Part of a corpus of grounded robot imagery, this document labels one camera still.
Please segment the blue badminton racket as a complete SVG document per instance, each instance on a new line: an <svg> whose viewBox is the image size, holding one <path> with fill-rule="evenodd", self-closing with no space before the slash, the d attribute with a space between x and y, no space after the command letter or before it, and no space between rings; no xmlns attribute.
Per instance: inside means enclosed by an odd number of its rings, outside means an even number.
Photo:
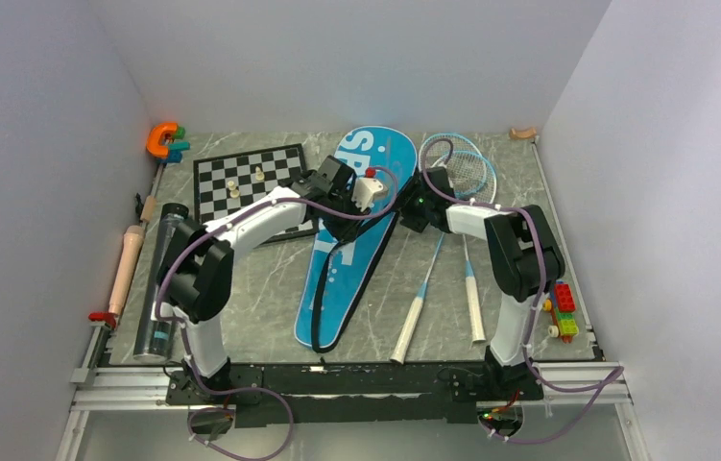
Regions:
<svg viewBox="0 0 721 461"><path fill-rule="evenodd" d="M497 177L492 164L477 150L463 148L453 154L445 154L435 163L443 166L457 199L476 203L493 203L497 189ZM477 279L472 268L467 239L463 238L465 257L465 284L473 344L486 340Z"/></svg>
<svg viewBox="0 0 721 461"><path fill-rule="evenodd" d="M496 192L497 179L492 164L482 156L478 147L465 136L458 133L436 133L423 142L420 153L426 156L426 162L431 167L443 167L449 177L449 182L455 196L463 201L474 202L493 201ZM408 347L416 330L421 314L423 301L428 289L429 279L442 247L444 236L440 235L434 253L427 266L425 277L409 308L406 320L402 326L397 344L391 355L391 361L403 364ZM472 328L472 340L481 342L485 339L482 324L481 309L478 301L475 275L469 261L469 251L464 250L465 256L465 284L468 295L469 317Z"/></svg>

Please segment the blue racket bag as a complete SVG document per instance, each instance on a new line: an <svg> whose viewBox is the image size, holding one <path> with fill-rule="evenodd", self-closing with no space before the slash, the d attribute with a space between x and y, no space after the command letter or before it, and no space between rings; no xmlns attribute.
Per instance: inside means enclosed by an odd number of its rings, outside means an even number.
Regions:
<svg viewBox="0 0 721 461"><path fill-rule="evenodd" d="M400 187L418 166L413 141L398 130L381 126L360 127L347 133L334 156L359 176L370 167L383 166L391 170ZM394 212L386 215L345 245L319 225L295 322L299 343L317 353L335 348L384 254L396 219Z"/></svg>

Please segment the black shuttlecock tube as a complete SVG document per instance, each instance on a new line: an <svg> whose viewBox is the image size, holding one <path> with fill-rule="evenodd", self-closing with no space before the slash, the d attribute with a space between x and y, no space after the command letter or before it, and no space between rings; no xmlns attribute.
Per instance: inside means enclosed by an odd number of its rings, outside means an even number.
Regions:
<svg viewBox="0 0 721 461"><path fill-rule="evenodd" d="M147 291L132 350L133 359L142 364L164 364L171 357L175 325L156 316L162 306L169 306L168 303L156 304L161 285L159 271L176 227L188 214L189 208L180 203L168 203L160 212Z"/></svg>

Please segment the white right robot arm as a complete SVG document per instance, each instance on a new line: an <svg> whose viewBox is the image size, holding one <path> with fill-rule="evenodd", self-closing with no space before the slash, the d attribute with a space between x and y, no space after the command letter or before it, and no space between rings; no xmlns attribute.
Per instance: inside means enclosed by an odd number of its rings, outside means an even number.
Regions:
<svg viewBox="0 0 721 461"><path fill-rule="evenodd" d="M413 231L439 231L487 242L493 277L502 297L489 352L497 363L481 377L488 395L504 399L515 391L515 368L536 375L532 333L543 301L565 274L565 258L542 208L510 207L475 199L461 200L443 167L412 176L399 192L395 210Z"/></svg>

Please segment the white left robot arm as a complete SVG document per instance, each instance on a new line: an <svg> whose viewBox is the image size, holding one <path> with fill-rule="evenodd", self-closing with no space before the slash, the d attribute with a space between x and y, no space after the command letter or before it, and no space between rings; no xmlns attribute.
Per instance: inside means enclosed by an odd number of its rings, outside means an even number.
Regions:
<svg viewBox="0 0 721 461"><path fill-rule="evenodd" d="M203 402L221 400L229 387L221 315L229 301L235 263L281 231L322 223L352 240L388 193L376 175L356 172L329 156L316 170L283 180L267 196L218 221L187 219L176 227L158 272L155 315L174 320L183 361L195 374L191 391Z"/></svg>

